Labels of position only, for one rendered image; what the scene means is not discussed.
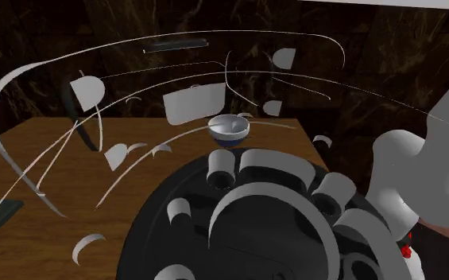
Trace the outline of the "brown wooden table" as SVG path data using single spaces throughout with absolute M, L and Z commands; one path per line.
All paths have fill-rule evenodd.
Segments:
M 89 150 L 66 118 L 33 118 L 0 137 L 26 179 L 0 155 L 0 198 L 24 205 L 0 228 L 0 280 L 114 280 L 124 239 L 150 193 L 211 152 L 206 121 L 105 118 L 85 128 L 105 147 L 132 147 L 116 170 Z M 27 185 L 38 183 L 39 198 Z

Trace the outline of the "white bowl with blue base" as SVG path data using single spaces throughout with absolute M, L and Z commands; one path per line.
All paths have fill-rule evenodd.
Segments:
M 240 144 L 250 132 L 248 119 L 238 115 L 218 115 L 207 122 L 210 136 L 223 147 Z

